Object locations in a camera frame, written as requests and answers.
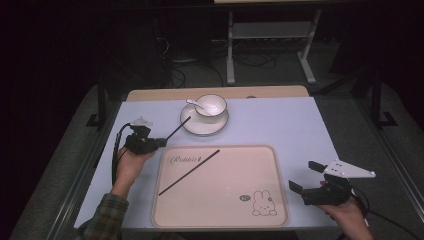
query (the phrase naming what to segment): saucer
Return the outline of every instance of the saucer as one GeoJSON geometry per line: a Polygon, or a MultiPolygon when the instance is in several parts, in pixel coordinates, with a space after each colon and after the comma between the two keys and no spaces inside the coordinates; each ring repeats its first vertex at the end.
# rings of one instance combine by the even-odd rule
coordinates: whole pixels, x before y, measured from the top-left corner
{"type": "Polygon", "coordinates": [[[218,132],[227,124],[229,114],[228,111],[225,110],[216,122],[205,123],[196,112],[194,105],[187,104],[181,111],[181,122],[184,122],[188,117],[191,117],[191,119],[184,124],[184,128],[187,129],[187,131],[200,136],[208,136],[218,132]]]}

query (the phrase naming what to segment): white table surface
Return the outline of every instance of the white table surface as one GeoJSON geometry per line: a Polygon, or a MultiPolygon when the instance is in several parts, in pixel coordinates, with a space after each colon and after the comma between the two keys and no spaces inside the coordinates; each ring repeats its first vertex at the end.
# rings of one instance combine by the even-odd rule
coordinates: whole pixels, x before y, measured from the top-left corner
{"type": "MultiPolygon", "coordinates": [[[[308,161],[328,164],[337,157],[333,143],[312,97],[227,99],[229,121],[217,134],[200,137],[181,128],[168,146],[270,145],[276,151],[284,188],[289,220],[284,229],[334,227],[336,223],[315,206],[305,206],[300,195],[292,192],[288,180],[304,188],[320,187],[321,173],[308,168],[308,161]]],[[[111,189],[111,162],[116,134],[123,125],[140,116],[153,122],[151,138],[166,138],[180,125],[184,100],[124,102],[100,158],[91,185],[74,224],[89,220],[100,200],[111,189]]],[[[132,130],[127,127],[121,146],[132,130]]],[[[163,148],[146,162],[128,196],[130,203],[123,228],[159,230],[151,219],[159,162],[163,148]]]]}

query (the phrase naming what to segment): dark background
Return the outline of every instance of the dark background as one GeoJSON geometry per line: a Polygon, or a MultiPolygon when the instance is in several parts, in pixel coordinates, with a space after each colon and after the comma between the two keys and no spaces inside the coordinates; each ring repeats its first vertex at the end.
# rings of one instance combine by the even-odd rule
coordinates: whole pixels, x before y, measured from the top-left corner
{"type": "MultiPolygon", "coordinates": [[[[174,54],[190,51],[204,59],[209,57],[210,39],[226,37],[226,12],[87,11],[110,7],[100,4],[105,1],[0,3],[1,97],[6,109],[2,114],[6,134],[2,134],[0,160],[0,239],[7,239],[13,230],[75,110],[99,78],[117,101],[131,89],[161,88],[169,75],[166,61],[158,56],[155,37],[171,41],[176,46],[174,54]]],[[[108,4],[146,5],[128,0],[108,4]]],[[[364,65],[378,69],[424,129],[421,13],[419,1],[369,1],[359,7],[329,8],[322,14],[315,41],[342,43],[334,72],[348,74],[364,65]]],[[[241,16],[264,17],[254,12],[241,16]]],[[[266,16],[278,20],[279,13],[266,16]]]]}

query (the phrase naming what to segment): cartoon bunny print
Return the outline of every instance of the cartoon bunny print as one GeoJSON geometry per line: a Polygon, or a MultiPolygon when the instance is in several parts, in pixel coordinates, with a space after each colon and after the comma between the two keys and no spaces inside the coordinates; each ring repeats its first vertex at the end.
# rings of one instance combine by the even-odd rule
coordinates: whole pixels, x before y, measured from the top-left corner
{"type": "Polygon", "coordinates": [[[268,191],[256,191],[254,194],[255,202],[253,203],[254,216],[269,216],[277,215],[275,204],[272,201],[271,194],[268,191]]]}

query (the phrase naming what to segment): black chopstick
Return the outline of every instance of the black chopstick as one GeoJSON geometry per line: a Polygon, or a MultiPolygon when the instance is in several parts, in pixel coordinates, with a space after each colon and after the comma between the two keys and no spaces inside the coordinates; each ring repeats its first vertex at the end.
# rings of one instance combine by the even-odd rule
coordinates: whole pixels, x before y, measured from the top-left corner
{"type": "Polygon", "coordinates": [[[211,159],[213,156],[215,156],[217,153],[219,153],[219,149],[216,150],[214,153],[212,153],[209,157],[207,157],[205,160],[197,164],[193,169],[188,171],[186,174],[184,174],[182,177],[180,177],[177,181],[175,181],[173,184],[169,185],[169,187],[165,188],[162,192],[159,193],[159,196],[162,195],[164,192],[168,191],[171,187],[173,187],[175,184],[177,184],[179,181],[181,181],[183,178],[187,177],[190,173],[192,173],[194,170],[196,170],[198,167],[200,167],[203,163],[211,159]]]}

